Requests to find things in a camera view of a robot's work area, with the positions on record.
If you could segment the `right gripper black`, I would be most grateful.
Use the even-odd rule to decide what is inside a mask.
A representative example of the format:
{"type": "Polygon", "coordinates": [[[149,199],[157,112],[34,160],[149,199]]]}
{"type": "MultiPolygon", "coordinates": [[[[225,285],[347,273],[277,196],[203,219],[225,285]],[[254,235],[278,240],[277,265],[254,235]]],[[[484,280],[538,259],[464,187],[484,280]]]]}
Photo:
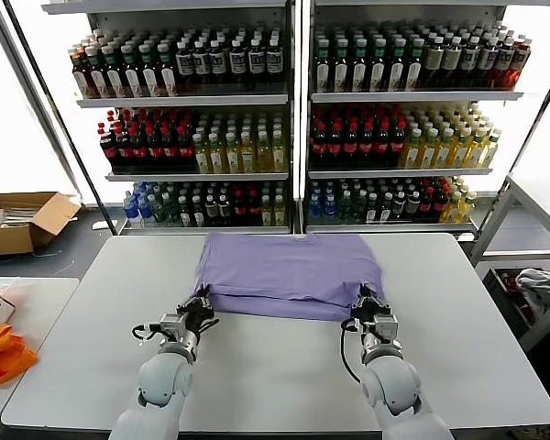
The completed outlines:
{"type": "Polygon", "coordinates": [[[391,307],[367,284],[360,284],[357,300],[351,309],[350,331],[390,333],[391,307]]]}

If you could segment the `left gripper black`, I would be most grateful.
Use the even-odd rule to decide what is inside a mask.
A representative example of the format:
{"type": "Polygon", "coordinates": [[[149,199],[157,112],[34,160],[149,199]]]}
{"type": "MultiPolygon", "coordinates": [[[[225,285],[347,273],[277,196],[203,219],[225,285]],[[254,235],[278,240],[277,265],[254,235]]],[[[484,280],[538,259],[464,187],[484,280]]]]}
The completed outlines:
{"type": "Polygon", "coordinates": [[[196,291],[190,299],[176,307],[183,314],[185,328],[193,333],[203,333],[218,323],[212,293],[205,287],[196,291]]]}

